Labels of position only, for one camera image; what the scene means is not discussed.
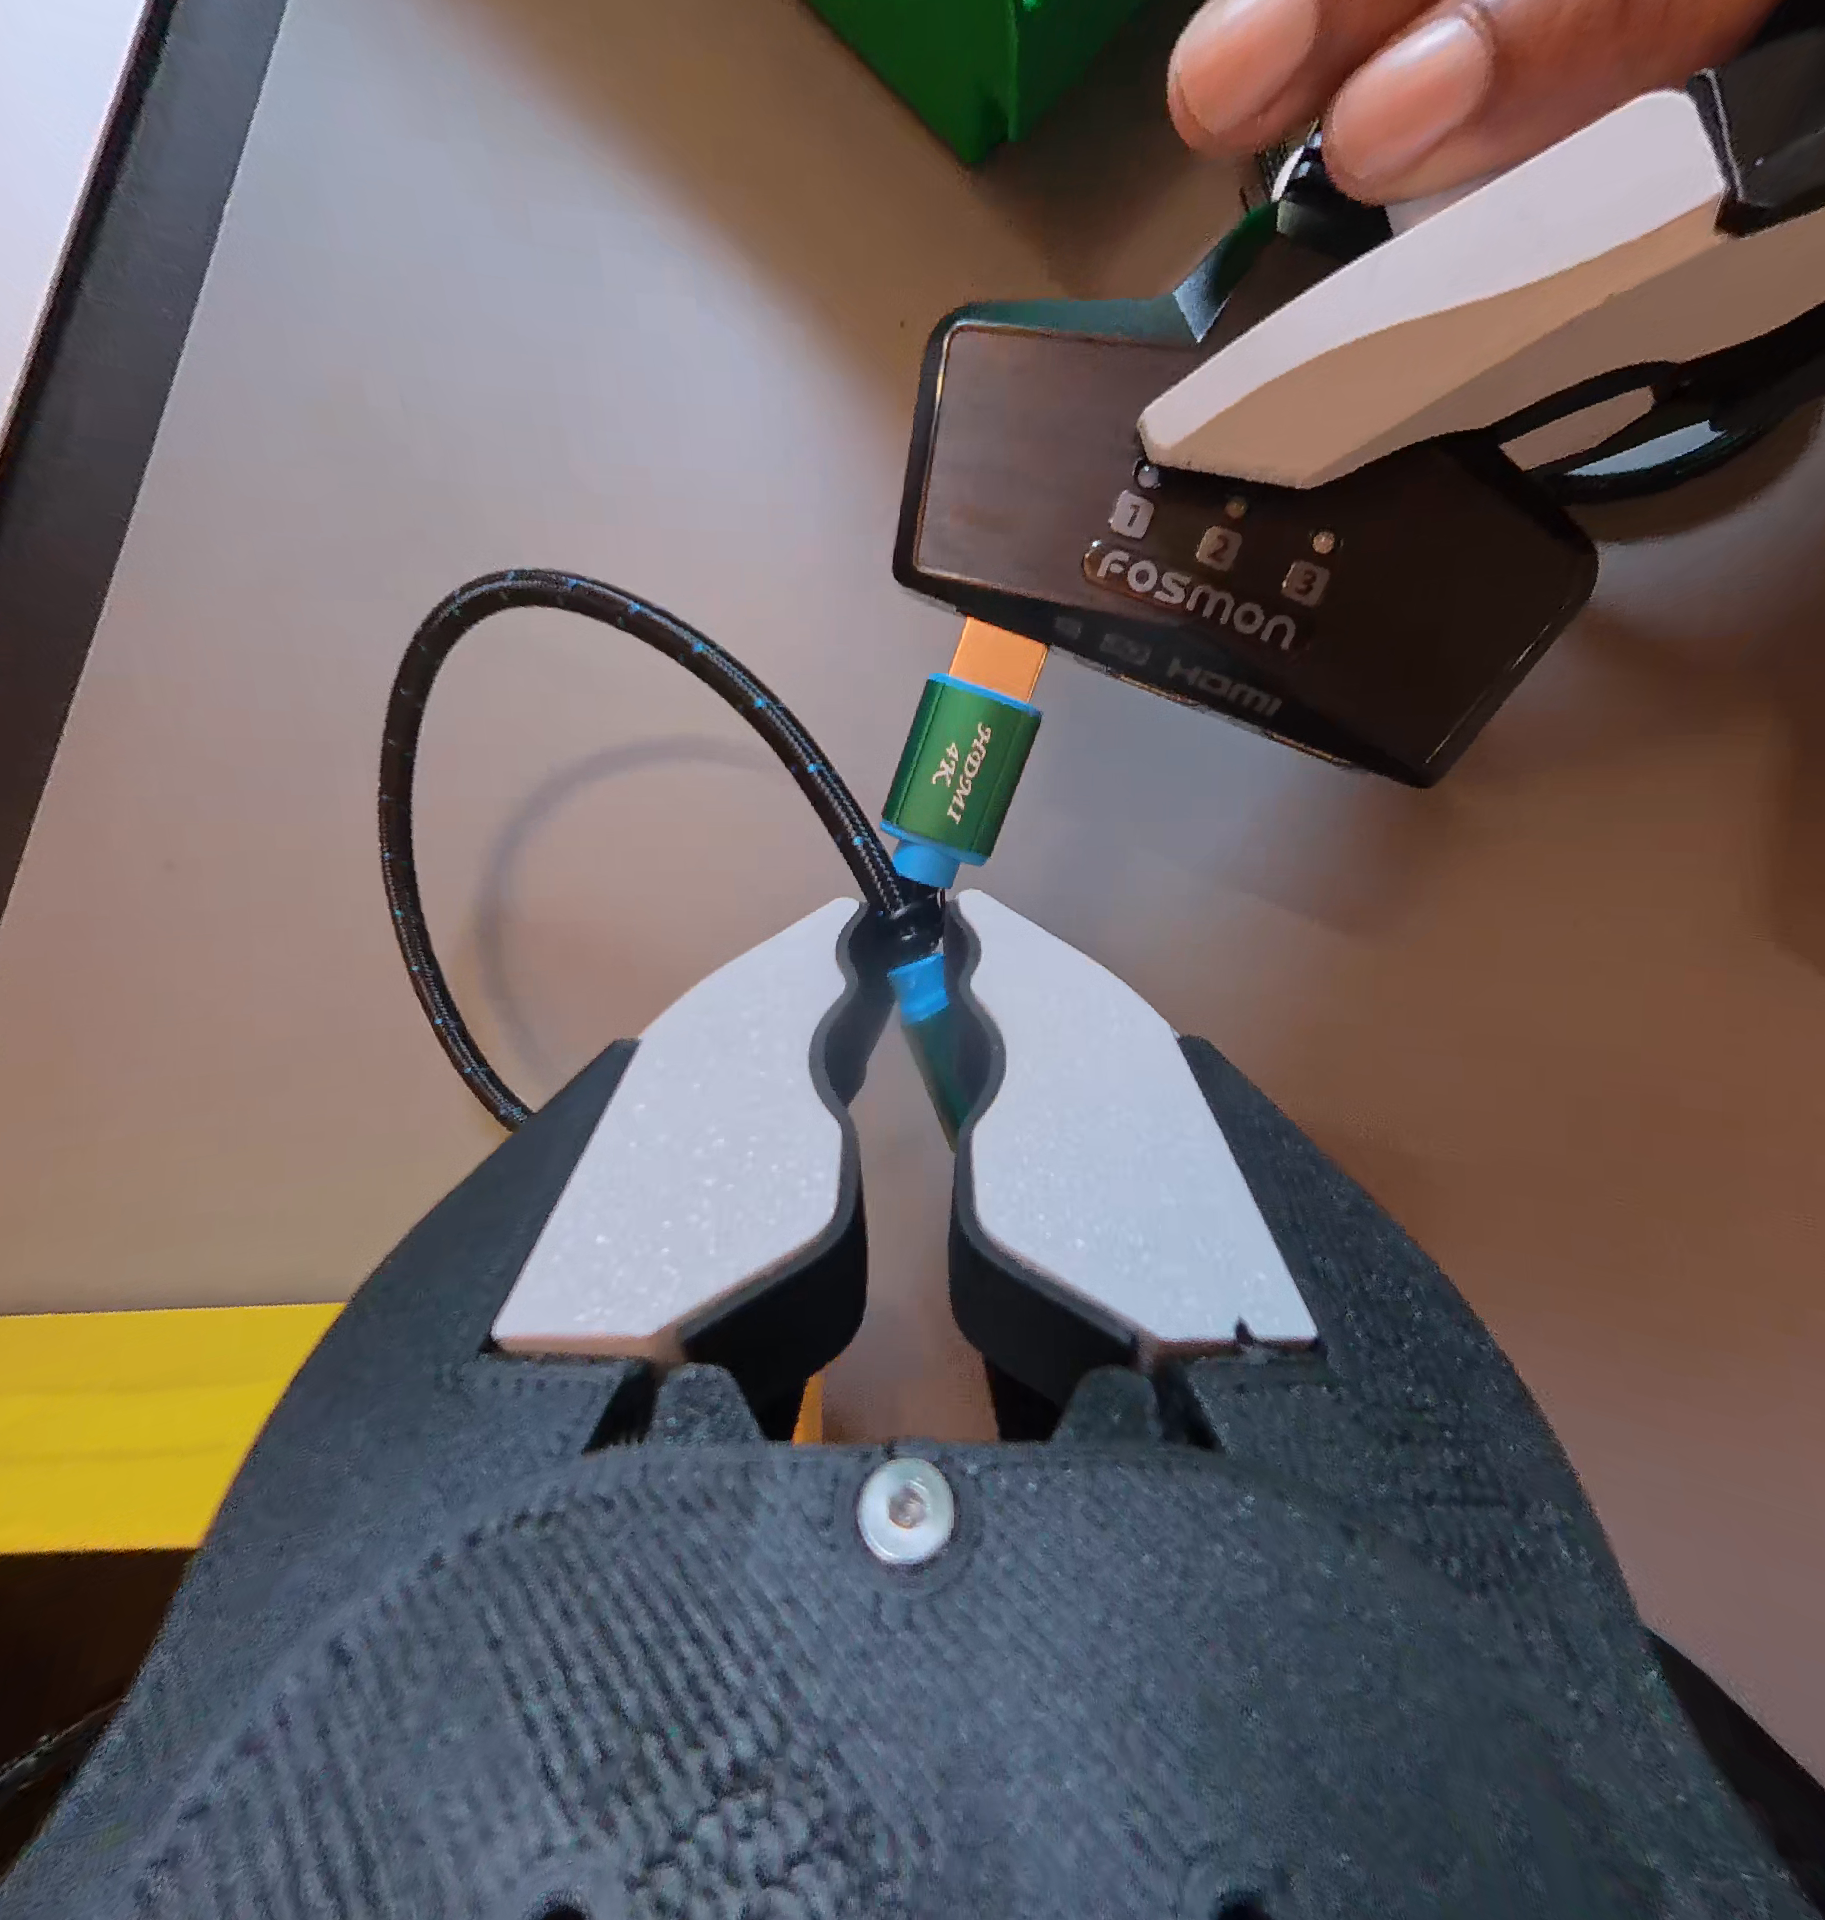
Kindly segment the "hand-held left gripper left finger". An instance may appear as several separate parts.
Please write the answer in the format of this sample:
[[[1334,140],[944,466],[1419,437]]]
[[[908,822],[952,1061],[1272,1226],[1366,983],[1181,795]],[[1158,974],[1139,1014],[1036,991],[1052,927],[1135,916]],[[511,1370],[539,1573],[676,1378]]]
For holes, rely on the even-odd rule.
[[[833,900],[646,1028],[493,1321],[500,1347],[803,1382],[851,1344],[863,924]]]

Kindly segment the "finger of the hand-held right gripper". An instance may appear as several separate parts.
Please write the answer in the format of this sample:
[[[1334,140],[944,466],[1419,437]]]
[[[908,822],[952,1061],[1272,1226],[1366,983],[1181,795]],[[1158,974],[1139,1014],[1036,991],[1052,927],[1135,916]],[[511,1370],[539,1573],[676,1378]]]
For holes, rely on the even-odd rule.
[[[1509,373],[1719,244],[1727,178],[1687,92],[1649,92],[1312,284],[1145,407],[1164,466],[1323,487],[1553,391]]]

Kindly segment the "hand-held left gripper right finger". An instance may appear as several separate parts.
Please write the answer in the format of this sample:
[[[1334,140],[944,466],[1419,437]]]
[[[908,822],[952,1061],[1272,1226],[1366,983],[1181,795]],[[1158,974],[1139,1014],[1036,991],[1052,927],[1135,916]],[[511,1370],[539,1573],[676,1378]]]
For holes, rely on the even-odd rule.
[[[1308,1350],[1317,1325],[1177,1030],[988,893],[927,964],[952,1313],[998,1375]]]

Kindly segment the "black HDMI cable green plug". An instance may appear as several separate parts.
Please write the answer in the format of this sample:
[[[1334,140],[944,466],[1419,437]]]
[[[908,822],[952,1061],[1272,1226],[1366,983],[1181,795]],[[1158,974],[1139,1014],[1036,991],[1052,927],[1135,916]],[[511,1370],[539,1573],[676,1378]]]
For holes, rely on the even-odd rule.
[[[420,1009],[467,1091],[508,1130],[531,1110],[474,1040],[436,953],[416,859],[416,769],[424,706],[457,644],[489,616],[520,608],[586,616],[644,641],[723,698],[800,787],[859,884],[888,961],[901,1020],[925,1027],[948,1007],[941,898],[982,866],[1011,809],[1041,708],[1030,694],[1044,647],[968,620],[952,668],[922,691],[882,825],[859,807],[798,714],[740,658],[669,611],[608,582],[554,568],[508,568],[448,594],[411,637],[389,695],[378,755],[378,857],[397,947]]]

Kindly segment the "black HDMI switch box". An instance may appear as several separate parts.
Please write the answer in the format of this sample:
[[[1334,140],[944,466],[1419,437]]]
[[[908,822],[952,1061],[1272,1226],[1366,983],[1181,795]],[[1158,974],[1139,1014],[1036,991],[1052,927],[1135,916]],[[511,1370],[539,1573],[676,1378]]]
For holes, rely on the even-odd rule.
[[[1435,784],[1585,608],[1594,541],[1480,437],[1296,492],[1158,464],[1187,299],[996,299],[935,329],[896,575],[1296,749]]]

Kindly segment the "green plastic bin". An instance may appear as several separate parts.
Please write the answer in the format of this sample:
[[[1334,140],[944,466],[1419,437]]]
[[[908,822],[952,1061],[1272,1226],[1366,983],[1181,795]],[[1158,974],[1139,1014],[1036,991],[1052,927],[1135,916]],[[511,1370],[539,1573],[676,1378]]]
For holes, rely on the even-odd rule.
[[[1145,2],[812,2],[810,11],[964,164],[1029,137]]]

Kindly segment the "yellow plastic bin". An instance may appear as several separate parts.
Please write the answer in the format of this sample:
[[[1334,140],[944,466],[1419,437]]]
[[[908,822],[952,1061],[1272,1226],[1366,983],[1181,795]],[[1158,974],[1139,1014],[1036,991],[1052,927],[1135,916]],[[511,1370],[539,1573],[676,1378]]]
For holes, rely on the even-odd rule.
[[[342,1312],[0,1316],[0,1558],[199,1545]]]

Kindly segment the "person's right hand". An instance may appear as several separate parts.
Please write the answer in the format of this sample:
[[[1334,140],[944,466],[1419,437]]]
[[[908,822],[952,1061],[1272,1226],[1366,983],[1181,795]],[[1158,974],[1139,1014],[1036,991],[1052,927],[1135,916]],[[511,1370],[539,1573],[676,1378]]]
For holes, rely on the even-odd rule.
[[[1370,203],[1532,157],[1753,41],[1772,2],[1211,2],[1167,65],[1197,151],[1258,154],[1317,122]]]

